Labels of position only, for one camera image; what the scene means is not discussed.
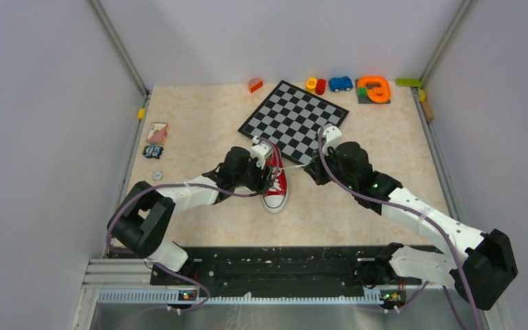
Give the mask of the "red canvas sneaker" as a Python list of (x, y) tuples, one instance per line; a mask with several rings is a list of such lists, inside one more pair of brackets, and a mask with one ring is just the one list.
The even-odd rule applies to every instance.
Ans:
[(272, 185), (261, 195), (264, 209), (270, 213), (280, 212), (287, 203), (289, 187), (285, 170), (302, 168), (303, 165), (284, 166), (281, 159), (281, 151), (274, 145), (274, 151), (266, 160), (265, 168), (269, 170)]

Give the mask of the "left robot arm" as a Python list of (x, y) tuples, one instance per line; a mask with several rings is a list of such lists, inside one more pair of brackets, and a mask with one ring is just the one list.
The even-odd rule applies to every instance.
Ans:
[(177, 284), (193, 275), (188, 253), (166, 238), (171, 217), (229, 197), (262, 195), (272, 187), (278, 165), (276, 146), (267, 140), (251, 149), (234, 146), (223, 162), (207, 173), (182, 183), (150, 185), (140, 181), (131, 189), (107, 225), (107, 239), (117, 239), (125, 252), (166, 268)]

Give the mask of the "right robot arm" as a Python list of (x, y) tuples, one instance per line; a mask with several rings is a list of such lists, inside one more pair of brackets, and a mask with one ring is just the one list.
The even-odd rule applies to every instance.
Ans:
[(517, 277), (511, 240), (504, 232), (484, 232), (429, 206), (400, 181), (374, 170), (357, 142), (314, 146), (305, 170), (317, 185), (335, 183), (362, 207), (408, 228), (438, 249), (426, 252), (392, 243), (393, 251), (375, 265), (382, 282), (411, 277), (452, 287), (467, 303), (489, 311)]

